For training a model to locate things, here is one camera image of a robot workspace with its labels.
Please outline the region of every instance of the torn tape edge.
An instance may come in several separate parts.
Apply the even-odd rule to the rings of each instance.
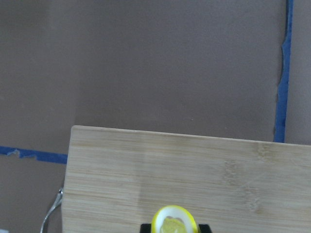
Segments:
[[[12,147],[0,147],[0,154],[10,156],[11,154],[18,154],[19,158],[33,158],[38,161],[67,164],[68,156],[66,154],[58,154],[51,152],[42,152],[36,150],[16,149]]]
[[[275,142],[285,142],[285,126],[287,113],[288,86],[291,61],[292,22],[294,0],[286,3],[286,32],[282,44],[282,75],[277,89]]]

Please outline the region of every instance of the gray background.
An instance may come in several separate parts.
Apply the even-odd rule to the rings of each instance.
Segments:
[[[311,144],[310,7],[288,143]],[[284,30],[284,0],[1,1],[0,145],[67,153],[74,124],[272,141]],[[39,232],[65,168],[0,156],[0,229]]]

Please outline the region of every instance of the light wood surface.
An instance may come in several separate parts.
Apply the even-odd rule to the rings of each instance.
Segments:
[[[74,126],[65,233],[138,233],[162,206],[214,233],[310,233],[311,147]]]

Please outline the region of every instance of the wood grain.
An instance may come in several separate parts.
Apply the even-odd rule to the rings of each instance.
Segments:
[[[162,206],[215,233],[310,233],[311,147],[74,126],[65,233],[138,233]]]

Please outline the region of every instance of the yellow circular object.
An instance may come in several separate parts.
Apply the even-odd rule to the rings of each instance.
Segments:
[[[198,233],[198,228],[188,210],[178,205],[168,205],[154,215],[151,233]]]

